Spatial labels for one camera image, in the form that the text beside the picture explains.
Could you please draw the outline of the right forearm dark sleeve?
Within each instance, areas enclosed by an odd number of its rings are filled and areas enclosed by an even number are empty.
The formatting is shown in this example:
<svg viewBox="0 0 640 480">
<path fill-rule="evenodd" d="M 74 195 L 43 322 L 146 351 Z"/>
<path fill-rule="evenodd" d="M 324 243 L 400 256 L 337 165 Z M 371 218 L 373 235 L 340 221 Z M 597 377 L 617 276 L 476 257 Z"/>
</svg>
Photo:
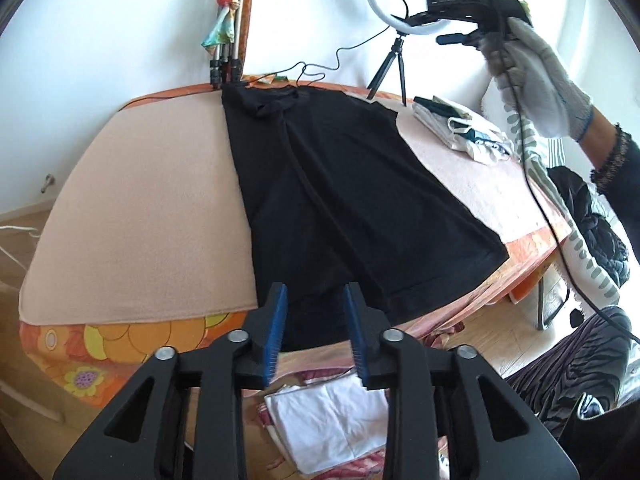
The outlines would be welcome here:
<svg viewBox="0 0 640 480">
<path fill-rule="evenodd" d="M 596 108 L 579 145 L 593 166 L 591 180 L 620 220 L 639 259 L 639 147 Z"/>
</svg>

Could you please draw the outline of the white gloved right hand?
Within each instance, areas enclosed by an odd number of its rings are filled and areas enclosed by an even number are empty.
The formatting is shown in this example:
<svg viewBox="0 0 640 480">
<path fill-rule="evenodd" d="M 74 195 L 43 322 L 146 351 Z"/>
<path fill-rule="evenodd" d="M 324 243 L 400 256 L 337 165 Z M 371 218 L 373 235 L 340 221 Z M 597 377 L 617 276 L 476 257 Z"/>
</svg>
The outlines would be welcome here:
<svg viewBox="0 0 640 480">
<path fill-rule="evenodd" d="M 570 80 L 555 50 L 532 26 L 514 16 L 506 24 L 512 39 L 500 42 L 488 35 L 480 42 L 503 102 L 518 108 L 541 136 L 581 141 L 593 120 L 590 96 Z"/>
</svg>

